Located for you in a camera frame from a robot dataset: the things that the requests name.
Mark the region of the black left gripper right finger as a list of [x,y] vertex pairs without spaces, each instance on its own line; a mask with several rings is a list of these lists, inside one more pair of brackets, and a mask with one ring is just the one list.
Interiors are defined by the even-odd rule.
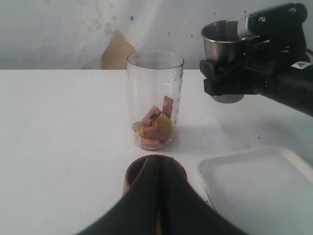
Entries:
[[239,229],[210,208],[187,182],[172,158],[163,158],[161,231],[163,235],[237,235]]

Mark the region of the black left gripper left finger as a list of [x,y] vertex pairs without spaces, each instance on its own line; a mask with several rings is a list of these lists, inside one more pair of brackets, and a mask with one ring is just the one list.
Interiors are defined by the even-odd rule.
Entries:
[[155,235],[159,207],[160,158],[148,157],[124,196],[80,235]]

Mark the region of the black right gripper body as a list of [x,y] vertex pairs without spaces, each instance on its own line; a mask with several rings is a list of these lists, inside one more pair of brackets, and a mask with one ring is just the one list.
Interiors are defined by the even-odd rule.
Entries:
[[204,49],[206,59],[200,61],[200,71],[210,96],[313,95],[313,65],[303,36],[221,41],[204,37]]

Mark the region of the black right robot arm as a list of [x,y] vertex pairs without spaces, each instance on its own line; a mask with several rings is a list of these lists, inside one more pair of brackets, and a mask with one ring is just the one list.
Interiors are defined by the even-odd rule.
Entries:
[[231,62],[201,60],[210,96],[259,94],[312,116],[313,65],[306,49],[278,40],[246,41]]

